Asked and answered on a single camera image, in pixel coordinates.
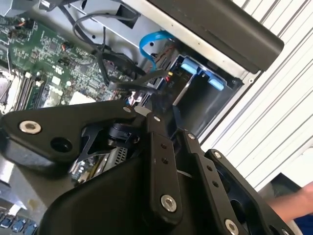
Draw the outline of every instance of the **white corrugated wall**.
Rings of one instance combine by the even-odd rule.
[[[313,143],[313,0],[234,2],[285,48],[202,148],[223,152],[260,190]]]

